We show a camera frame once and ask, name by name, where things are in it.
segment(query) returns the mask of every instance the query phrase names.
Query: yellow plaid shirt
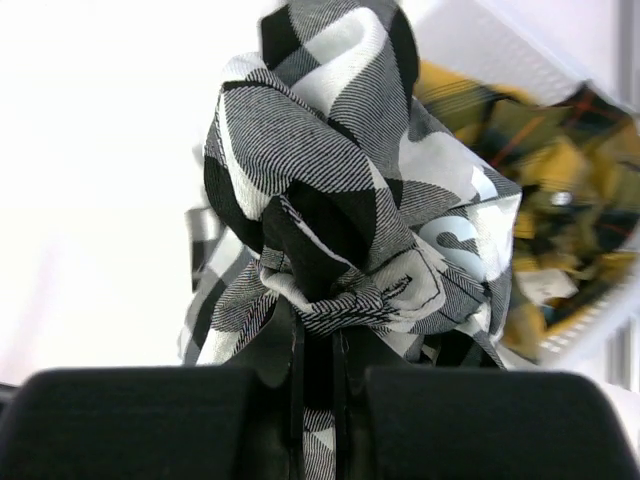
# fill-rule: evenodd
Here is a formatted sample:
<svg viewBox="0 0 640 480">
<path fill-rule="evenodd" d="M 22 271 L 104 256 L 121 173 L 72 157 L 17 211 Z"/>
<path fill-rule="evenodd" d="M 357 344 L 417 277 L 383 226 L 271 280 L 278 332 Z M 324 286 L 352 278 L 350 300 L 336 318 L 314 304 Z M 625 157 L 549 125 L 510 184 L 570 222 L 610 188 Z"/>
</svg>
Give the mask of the yellow plaid shirt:
<svg viewBox="0 0 640 480">
<path fill-rule="evenodd" d="M 578 321 L 624 281 L 635 253 L 618 249 L 640 217 L 640 137 L 632 117 L 585 82 L 561 103 L 483 85 L 423 61 L 416 97 L 456 137 L 523 188 L 503 342 L 536 359 L 538 345 Z M 559 269 L 571 298 L 534 304 L 520 272 Z"/>
</svg>

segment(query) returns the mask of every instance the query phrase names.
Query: white plastic basket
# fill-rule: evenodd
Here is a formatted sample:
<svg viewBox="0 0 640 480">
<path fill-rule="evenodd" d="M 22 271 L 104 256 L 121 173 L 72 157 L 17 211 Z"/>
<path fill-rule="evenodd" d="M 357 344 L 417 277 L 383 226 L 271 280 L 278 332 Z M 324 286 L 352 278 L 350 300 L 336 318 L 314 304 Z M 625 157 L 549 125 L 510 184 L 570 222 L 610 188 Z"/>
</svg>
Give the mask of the white plastic basket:
<svg viewBox="0 0 640 480">
<path fill-rule="evenodd" d="M 570 56 L 545 45 L 508 12 L 484 0 L 425 0 L 422 5 L 407 1 L 403 6 L 413 18 L 421 16 L 414 23 L 421 57 L 449 69 L 486 83 L 522 87 L 546 104 L 563 100 L 580 81 L 590 78 Z M 636 235 L 630 247 L 638 242 Z M 607 340 L 640 310 L 639 281 L 640 264 L 636 264 L 628 281 L 603 297 L 590 314 L 541 344 L 537 365 L 501 348 L 505 363 L 513 368 L 574 368 L 596 349 L 605 348 Z"/>
</svg>

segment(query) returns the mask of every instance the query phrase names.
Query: white tag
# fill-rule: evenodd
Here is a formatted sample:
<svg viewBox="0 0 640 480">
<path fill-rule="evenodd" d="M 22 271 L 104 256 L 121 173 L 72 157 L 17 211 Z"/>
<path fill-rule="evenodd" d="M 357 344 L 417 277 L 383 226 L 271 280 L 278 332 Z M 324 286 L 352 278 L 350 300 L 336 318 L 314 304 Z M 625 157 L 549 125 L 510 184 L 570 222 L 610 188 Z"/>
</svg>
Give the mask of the white tag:
<svg viewBox="0 0 640 480">
<path fill-rule="evenodd" d="M 550 298 L 570 298 L 578 293 L 569 276 L 552 268 L 539 272 L 516 272 L 518 284 L 531 302 L 543 305 Z"/>
</svg>

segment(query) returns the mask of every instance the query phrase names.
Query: garment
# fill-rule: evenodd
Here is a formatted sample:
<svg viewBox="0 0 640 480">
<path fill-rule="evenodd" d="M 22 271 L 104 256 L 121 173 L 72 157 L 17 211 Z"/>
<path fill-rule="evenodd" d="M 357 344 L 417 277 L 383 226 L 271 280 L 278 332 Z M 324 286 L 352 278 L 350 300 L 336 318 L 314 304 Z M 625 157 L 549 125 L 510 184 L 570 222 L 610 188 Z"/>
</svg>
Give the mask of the garment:
<svg viewBox="0 0 640 480">
<path fill-rule="evenodd" d="M 229 359 L 279 295 L 312 336 L 369 326 L 432 362 L 425 337 L 457 330 L 500 363 L 520 189 L 413 98 L 419 62 L 396 2 L 291 0 L 261 35 L 261 54 L 224 68 L 204 147 L 217 220 L 207 233 L 210 212 L 190 214 L 185 363 Z M 305 414 L 310 479 L 332 476 L 332 422 Z"/>
<path fill-rule="evenodd" d="M 526 92 L 483 85 L 421 63 L 417 98 L 490 165 L 523 187 L 514 271 L 560 270 L 570 298 L 534 302 L 513 282 L 504 343 L 536 359 L 547 336 L 565 331 L 625 281 L 636 255 L 619 252 L 640 214 L 640 139 L 632 117 L 589 82 L 553 106 Z"/>
</svg>

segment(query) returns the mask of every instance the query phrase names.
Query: plaid shirt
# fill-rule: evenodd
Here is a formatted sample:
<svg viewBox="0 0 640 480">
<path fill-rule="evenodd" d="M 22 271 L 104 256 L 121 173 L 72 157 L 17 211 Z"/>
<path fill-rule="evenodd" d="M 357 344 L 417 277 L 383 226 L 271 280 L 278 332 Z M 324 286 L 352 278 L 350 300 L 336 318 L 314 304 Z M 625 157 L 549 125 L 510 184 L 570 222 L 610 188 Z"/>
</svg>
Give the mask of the plaid shirt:
<svg viewBox="0 0 640 480">
<path fill-rule="evenodd" d="M 526 92 L 483 85 L 423 61 L 414 93 L 455 136 L 523 187 L 514 276 L 560 269 L 578 293 L 534 305 L 513 282 L 503 342 L 535 359 L 538 345 L 623 282 L 636 259 L 618 249 L 640 215 L 640 137 L 632 117 L 589 82 L 540 106 Z"/>
</svg>

